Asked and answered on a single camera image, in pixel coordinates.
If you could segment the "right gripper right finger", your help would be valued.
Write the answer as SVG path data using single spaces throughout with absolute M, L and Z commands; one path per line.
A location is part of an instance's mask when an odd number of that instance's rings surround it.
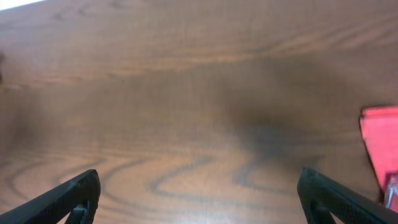
M 305 167 L 297 192 L 309 224 L 334 223 L 334 217 L 349 224 L 395 224 L 397 213 L 351 189 Z

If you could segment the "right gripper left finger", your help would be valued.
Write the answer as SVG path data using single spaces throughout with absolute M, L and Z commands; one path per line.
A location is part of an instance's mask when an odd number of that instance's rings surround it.
M 4 224 L 92 224 L 101 195 L 99 175 L 89 169 L 48 192 L 1 215 Z

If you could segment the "red printed t-shirt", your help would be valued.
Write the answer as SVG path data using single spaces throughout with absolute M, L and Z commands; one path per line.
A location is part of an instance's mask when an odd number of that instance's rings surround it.
M 362 139 L 384 194 L 386 208 L 397 211 L 397 107 L 365 108 L 359 119 Z

